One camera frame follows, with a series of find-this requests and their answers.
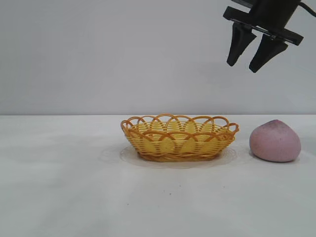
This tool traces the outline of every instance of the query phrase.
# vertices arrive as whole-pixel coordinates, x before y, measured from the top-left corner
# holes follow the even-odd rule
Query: white table
[[[128,117],[0,117],[0,236],[316,236],[316,116],[227,116],[241,131],[222,157],[180,164],[138,159]],[[272,119],[301,137],[297,161],[249,154]]]

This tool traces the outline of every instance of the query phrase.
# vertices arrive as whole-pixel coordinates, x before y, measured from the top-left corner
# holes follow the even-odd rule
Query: white wall
[[[316,8],[313,0],[306,0]],[[229,0],[0,3],[0,114],[316,113],[316,20],[257,74],[226,64]]]

